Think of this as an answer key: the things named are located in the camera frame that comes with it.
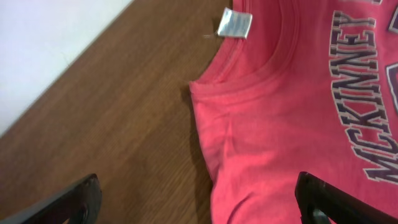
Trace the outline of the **red McKinney Boyd t-shirt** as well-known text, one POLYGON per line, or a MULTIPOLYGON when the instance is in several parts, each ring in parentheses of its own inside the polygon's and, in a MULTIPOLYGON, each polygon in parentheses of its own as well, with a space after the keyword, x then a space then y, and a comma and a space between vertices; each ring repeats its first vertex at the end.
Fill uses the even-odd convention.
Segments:
POLYGON ((397 2, 238 0, 191 82, 213 223, 299 223, 306 171, 397 216, 397 2))

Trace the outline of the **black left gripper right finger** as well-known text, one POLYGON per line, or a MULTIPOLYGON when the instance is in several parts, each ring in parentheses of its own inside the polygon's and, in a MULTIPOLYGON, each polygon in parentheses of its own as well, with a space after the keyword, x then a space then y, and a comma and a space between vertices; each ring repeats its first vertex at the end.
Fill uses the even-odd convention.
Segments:
POLYGON ((295 198, 302 224, 397 224, 397 218, 308 172, 299 173, 295 198))

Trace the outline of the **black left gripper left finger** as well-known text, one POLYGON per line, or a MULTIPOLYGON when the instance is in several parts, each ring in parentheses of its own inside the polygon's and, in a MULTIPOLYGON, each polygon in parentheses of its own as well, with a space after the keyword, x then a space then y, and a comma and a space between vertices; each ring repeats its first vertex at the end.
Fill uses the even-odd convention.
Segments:
POLYGON ((101 202, 98 177, 89 174, 51 197, 1 220, 1 224, 95 223, 101 202))

